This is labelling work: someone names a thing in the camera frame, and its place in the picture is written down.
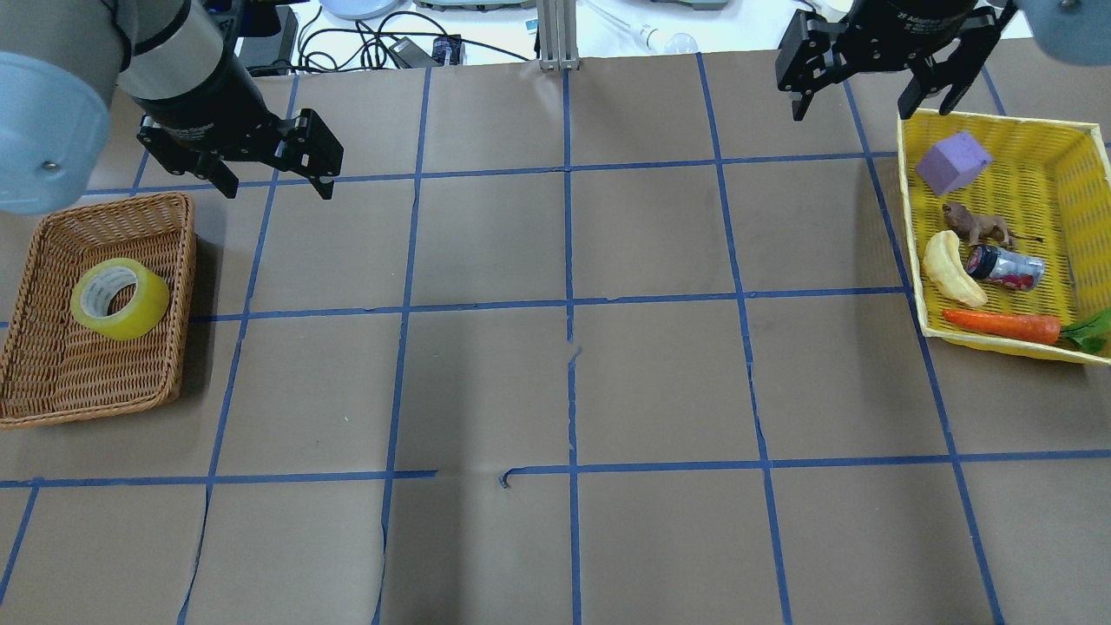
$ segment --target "yellow tape roll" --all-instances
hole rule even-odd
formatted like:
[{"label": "yellow tape roll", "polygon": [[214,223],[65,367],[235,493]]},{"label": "yellow tape roll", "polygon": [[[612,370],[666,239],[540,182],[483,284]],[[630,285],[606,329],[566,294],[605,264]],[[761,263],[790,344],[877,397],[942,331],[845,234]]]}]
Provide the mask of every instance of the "yellow tape roll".
[{"label": "yellow tape roll", "polygon": [[[131,301],[108,314],[108,306],[124,288],[134,284]],[[116,341],[131,341],[149,333],[166,315],[170,288],[142,263],[113,258],[81,275],[70,295],[70,312],[78,324]]]}]

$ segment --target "metal post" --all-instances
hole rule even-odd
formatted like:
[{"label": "metal post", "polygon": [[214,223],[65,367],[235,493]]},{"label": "metal post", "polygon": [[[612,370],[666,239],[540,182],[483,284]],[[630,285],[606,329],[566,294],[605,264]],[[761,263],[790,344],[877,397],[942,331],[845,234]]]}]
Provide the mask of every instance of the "metal post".
[{"label": "metal post", "polygon": [[541,69],[579,69],[574,1],[537,0]]}]

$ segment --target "brown wicker basket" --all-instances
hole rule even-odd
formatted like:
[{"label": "brown wicker basket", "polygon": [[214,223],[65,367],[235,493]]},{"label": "brown wicker basket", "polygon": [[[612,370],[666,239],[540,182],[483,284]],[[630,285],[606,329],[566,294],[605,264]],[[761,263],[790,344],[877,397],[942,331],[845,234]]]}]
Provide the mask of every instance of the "brown wicker basket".
[{"label": "brown wicker basket", "polygon": [[[138,260],[170,285],[166,316],[129,342],[101,336],[70,315],[81,275],[116,256]],[[193,202],[183,193],[47,215],[31,240],[0,356],[0,429],[136,413],[176,400],[196,258]]]}]

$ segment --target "basket rim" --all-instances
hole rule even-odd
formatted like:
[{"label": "basket rim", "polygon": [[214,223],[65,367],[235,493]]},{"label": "basket rim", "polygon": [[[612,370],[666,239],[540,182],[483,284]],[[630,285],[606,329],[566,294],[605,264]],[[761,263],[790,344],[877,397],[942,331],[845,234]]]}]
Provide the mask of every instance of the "basket rim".
[{"label": "basket rim", "polygon": [[[31,289],[31,278],[34,272],[37,262],[31,262],[31,259],[39,258],[39,250],[42,245],[42,241],[46,238],[47,231],[54,226],[54,224],[61,219],[72,219],[73,216],[81,216],[88,212],[93,212],[97,210],[103,210],[106,205],[111,205],[114,203],[122,203],[128,201],[133,201],[137,198],[163,198],[167,201],[179,201],[182,205],[183,224],[178,236],[178,241],[174,244],[174,252],[180,260],[174,264],[173,270],[173,286],[170,291],[170,306],[166,312],[166,316],[170,317],[170,323],[172,325],[180,325],[182,320],[188,324],[190,311],[187,310],[184,305],[184,274],[188,269],[189,262],[186,259],[189,253],[189,248],[193,245],[194,239],[194,225],[196,225],[196,206],[191,195],[182,191],[166,191],[160,193],[149,193],[144,195],[132,195],[129,198],[123,198],[119,200],[113,200],[109,202],[98,202],[88,205],[74,206],[68,210],[60,210],[47,214],[39,221],[36,225],[34,232],[31,235],[31,244],[28,249],[27,258],[28,261],[23,264],[23,274],[20,280],[19,290],[17,292],[17,305],[12,314],[11,321],[8,324],[8,334],[4,340],[3,350],[0,351],[0,377],[7,376],[10,359],[14,350],[16,343],[22,335],[22,326],[24,317],[28,315],[28,310],[23,303],[27,301],[27,295]],[[84,409],[69,409],[66,411],[53,411],[50,413],[42,413],[38,415],[28,415],[21,417],[11,417],[7,415],[0,415],[0,430],[12,430],[29,427],[32,425],[46,425],[53,423],[63,423],[71,421],[84,421],[97,417],[107,417],[127,413],[137,413],[144,411],[147,409],[152,409],[160,405],[168,396],[173,393],[174,389],[174,370],[177,367],[176,361],[178,356],[182,353],[183,347],[176,345],[172,342],[168,342],[166,350],[162,353],[161,366],[159,372],[159,377],[161,384],[157,390],[151,393],[139,395],[122,402],[116,402],[112,404],[102,404],[99,406],[84,407]],[[0,396],[0,402],[6,402],[7,399]]]},{"label": "basket rim", "polygon": [[[919,109],[919,112],[927,115],[939,115],[940,113],[935,109]],[[1111,162],[1108,160],[1107,150],[1103,149],[1103,135],[1100,132],[1099,123],[1089,123],[1082,121],[1063,121],[1057,119],[1035,119],[1035,118],[1022,118],[1022,117],[1011,117],[1011,115],[1000,115],[1000,114],[988,114],[988,113],[975,113],[975,112],[958,112],[953,111],[949,113],[950,117],[959,118],[988,118],[997,120],[1007,121],[1019,121],[1021,123],[1044,123],[1050,125],[1063,125],[1067,128],[1072,128],[1074,130],[1080,130],[1085,132],[1089,138],[1091,138],[1097,145],[1100,148],[1098,150],[1100,154],[1100,160],[1103,162],[1103,170],[1107,172],[1108,180],[1111,180]],[[1071,352],[1069,350],[1062,350],[1060,347],[1054,347],[1052,345],[1041,345],[1038,343],[1029,343],[1024,341],[1015,341],[1011,339],[994,337],[973,333],[957,333],[947,330],[940,330],[930,325],[929,311],[925,309],[925,291],[922,288],[922,266],[921,261],[918,258],[918,242],[914,236],[914,222],[912,218],[912,206],[910,203],[910,179],[908,177],[908,171],[910,167],[907,163],[907,142],[903,138],[903,125],[904,120],[899,117],[898,119],[898,158],[899,158],[899,190],[902,193],[902,209],[903,209],[903,230],[907,239],[907,252],[910,256],[911,274],[907,275],[907,279],[911,282],[914,289],[914,311],[918,315],[919,326],[922,329],[922,336],[937,337],[941,340],[952,340],[967,344],[981,345],[984,347],[1003,347],[1011,350],[1022,350],[1025,352],[1040,354],[1049,360],[1053,361],[1064,361],[1069,363],[1079,363],[1084,365],[1099,365],[1099,366],[1111,366],[1111,357],[1104,359],[1101,356],[1095,356],[1093,354],[1084,354],[1083,352]]]}]

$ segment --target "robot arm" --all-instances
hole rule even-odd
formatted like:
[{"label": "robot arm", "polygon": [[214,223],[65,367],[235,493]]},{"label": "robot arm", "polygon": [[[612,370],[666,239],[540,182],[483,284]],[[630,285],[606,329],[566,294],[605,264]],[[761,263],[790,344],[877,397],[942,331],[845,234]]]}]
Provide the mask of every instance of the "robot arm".
[{"label": "robot arm", "polygon": [[[814,94],[855,73],[911,70],[899,98],[909,118],[931,95],[949,89],[942,114],[972,85],[1008,22],[1022,8],[1039,44],[1051,56],[1083,64],[1111,63],[1111,3],[1082,0],[997,0],[1002,10],[977,8],[977,0],[857,0],[835,23],[817,11],[798,10],[779,46],[775,77],[791,94],[801,120]],[[945,60],[934,58],[958,40]]]},{"label": "robot arm", "polygon": [[171,173],[234,196],[224,160],[260,161],[331,196],[342,145],[310,109],[270,112],[197,0],[11,0],[0,2],[0,209],[56,210],[83,192],[117,82]]}]

